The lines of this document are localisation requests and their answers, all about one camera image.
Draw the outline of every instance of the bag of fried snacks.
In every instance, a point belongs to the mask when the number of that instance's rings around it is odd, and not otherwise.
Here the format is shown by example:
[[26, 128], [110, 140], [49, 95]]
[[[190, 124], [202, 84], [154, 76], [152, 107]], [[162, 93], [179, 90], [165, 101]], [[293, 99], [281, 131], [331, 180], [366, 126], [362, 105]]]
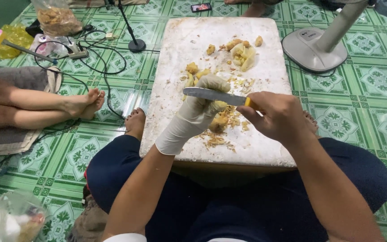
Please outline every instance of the bag of fried snacks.
[[31, 242], [44, 226], [46, 209], [32, 193], [13, 191], [0, 197], [0, 242]]
[[69, 36], [83, 29], [65, 0], [31, 0], [45, 35]]

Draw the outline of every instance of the gloved hand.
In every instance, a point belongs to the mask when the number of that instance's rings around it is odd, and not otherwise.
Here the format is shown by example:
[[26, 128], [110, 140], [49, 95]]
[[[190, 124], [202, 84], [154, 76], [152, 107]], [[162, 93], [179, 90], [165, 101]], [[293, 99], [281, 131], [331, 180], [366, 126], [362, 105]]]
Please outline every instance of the gloved hand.
[[[202, 76], [196, 87], [228, 92], [228, 82], [213, 74]], [[164, 155], [178, 155], [185, 143], [192, 137], [204, 132], [215, 115], [224, 110], [227, 104], [188, 96], [179, 111], [171, 119], [167, 128], [158, 136], [155, 145]]]

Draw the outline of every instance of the smartphone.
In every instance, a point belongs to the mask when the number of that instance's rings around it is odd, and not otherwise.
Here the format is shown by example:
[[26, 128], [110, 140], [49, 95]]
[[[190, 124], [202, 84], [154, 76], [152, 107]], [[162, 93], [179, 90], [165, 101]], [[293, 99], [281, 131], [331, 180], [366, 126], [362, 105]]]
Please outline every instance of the smartphone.
[[212, 10], [212, 5], [210, 5], [210, 3], [202, 3], [202, 4], [191, 5], [191, 11], [193, 13], [210, 11], [210, 10]]

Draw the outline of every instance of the microphone stand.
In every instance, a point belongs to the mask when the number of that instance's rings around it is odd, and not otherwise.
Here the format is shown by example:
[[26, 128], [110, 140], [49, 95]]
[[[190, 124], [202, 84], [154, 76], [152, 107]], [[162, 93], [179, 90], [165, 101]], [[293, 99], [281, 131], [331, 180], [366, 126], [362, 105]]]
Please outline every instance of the microphone stand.
[[134, 32], [132, 31], [131, 26], [128, 23], [128, 20], [126, 19], [125, 12], [122, 8], [122, 2], [119, 0], [119, 4], [117, 5], [117, 8], [119, 8], [120, 12], [122, 13], [123, 19], [125, 20], [126, 26], [128, 27], [128, 32], [132, 37], [132, 41], [128, 44], [128, 49], [132, 53], [139, 53], [142, 52], [146, 48], [146, 43], [140, 39], [136, 39], [134, 36]]

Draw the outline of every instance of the foot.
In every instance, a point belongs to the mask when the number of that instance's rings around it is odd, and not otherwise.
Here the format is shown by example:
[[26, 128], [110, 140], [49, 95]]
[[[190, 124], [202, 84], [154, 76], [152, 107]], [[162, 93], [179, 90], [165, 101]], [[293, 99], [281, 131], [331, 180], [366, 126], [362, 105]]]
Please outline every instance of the foot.
[[141, 108], [134, 109], [131, 115], [128, 115], [125, 119], [126, 134], [141, 141], [145, 122], [146, 114], [144, 111]]
[[94, 103], [100, 95], [98, 88], [89, 90], [86, 95], [66, 96], [61, 110], [68, 112], [73, 117], [78, 117], [85, 108]]
[[311, 116], [311, 114], [307, 111], [304, 111], [305, 122], [307, 124], [308, 129], [316, 135], [319, 127], [317, 126], [317, 121]]
[[266, 11], [267, 6], [265, 3], [252, 3], [241, 17], [260, 18]]
[[83, 112], [78, 116], [82, 119], [91, 120], [95, 117], [95, 112], [100, 110], [104, 104], [105, 92], [100, 91], [98, 98], [83, 110]]
[[253, 0], [224, 0], [225, 4], [251, 3]]

